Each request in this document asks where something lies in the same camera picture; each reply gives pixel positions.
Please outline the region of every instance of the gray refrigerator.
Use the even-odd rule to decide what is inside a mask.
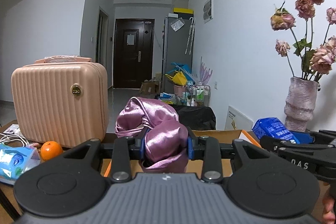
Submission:
[[[172,82],[165,77],[165,74],[175,67],[174,65],[171,65],[171,63],[175,62],[187,64],[191,69],[193,61],[193,51],[189,54],[191,42],[189,43],[187,54],[185,54],[189,28],[192,21],[184,19],[184,25],[175,32],[171,27],[172,22],[175,20],[176,18],[166,17],[163,35],[161,92],[166,93],[174,93],[174,86]]]

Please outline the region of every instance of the tissue package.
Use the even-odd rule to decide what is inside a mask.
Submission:
[[[278,118],[259,119],[252,128],[252,131],[258,139],[266,135],[276,139],[290,141],[291,143],[300,143]]]
[[[0,182],[13,185],[19,176],[40,164],[36,148],[0,144]]]

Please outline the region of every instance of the satin fabric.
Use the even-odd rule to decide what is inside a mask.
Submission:
[[[187,128],[179,123],[176,111],[155,99],[132,97],[115,124],[118,137],[136,136],[140,125],[151,130],[145,136],[144,172],[183,173],[188,163]]]

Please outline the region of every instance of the suitcase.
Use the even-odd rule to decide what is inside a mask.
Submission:
[[[37,60],[12,74],[22,134],[28,140],[56,141],[63,147],[91,138],[102,140],[109,122],[105,68],[83,57],[53,61],[54,57]]]

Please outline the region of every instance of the orange fruit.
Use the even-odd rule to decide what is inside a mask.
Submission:
[[[41,158],[46,161],[63,153],[61,145],[54,141],[45,142],[41,147]]]

